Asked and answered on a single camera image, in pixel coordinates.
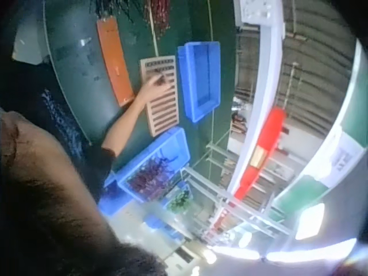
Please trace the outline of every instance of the white label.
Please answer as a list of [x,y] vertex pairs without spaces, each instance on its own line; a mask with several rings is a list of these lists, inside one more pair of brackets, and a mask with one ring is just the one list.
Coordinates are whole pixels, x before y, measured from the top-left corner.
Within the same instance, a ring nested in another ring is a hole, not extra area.
[[328,176],[321,178],[326,187],[334,187],[356,166],[362,157],[364,148],[345,132],[342,132],[338,146],[331,158],[331,172]]

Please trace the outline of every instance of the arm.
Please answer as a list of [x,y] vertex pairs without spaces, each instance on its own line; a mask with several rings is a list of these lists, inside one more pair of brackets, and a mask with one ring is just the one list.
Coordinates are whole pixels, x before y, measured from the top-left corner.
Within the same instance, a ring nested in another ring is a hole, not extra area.
[[146,82],[128,110],[109,129],[101,147],[112,150],[115,156],[118,156],[127,144],[146,103],[160,97],[170,87],[161,74],[153,76]]

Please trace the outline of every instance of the hand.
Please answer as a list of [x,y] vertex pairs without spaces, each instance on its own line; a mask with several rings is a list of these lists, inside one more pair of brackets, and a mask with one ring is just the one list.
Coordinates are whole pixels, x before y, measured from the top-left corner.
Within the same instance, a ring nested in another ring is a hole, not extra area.
[[142,107],[154,99],[162,96],[171,88],[163,74],[151,77],[140,89],[136,100]]

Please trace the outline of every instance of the ceiling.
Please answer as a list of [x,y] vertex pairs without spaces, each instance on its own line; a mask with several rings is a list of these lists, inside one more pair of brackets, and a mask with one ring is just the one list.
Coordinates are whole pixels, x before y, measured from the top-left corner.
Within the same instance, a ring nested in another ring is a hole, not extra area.
[[[340,110],[350,80],[355,37],[324,0],[284,0],[286,38],[275,105],[313,134],[325,137]],[[237,37],[237,92],[252,102],[258,72],[259,31]]]

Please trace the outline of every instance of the red panel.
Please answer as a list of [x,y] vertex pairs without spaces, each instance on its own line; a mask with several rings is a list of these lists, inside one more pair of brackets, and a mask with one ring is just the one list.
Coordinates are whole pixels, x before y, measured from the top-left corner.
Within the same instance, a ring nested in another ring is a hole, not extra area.
[[281,108],[273,108],[260,132],[257,145],[269,152],[274,150],[280,137],[285,117],[286,113]]
[[[267,156],[259,168],[250,165],[246,168],[243,176],[241,177],[240,186],[234,195],[237,199],[242,200],[247,195],[249,190],[252,188],[252,185],[259,178],[259,173],[265,166],[267,159],[276,149],[285,117],[286,113],[284,110],[280,108],[273,108],[271,110],[257,141],[257,145],[267,152]],[[214,224],[213,228],[218,229],[225,217],[226,216],[220,217]]]

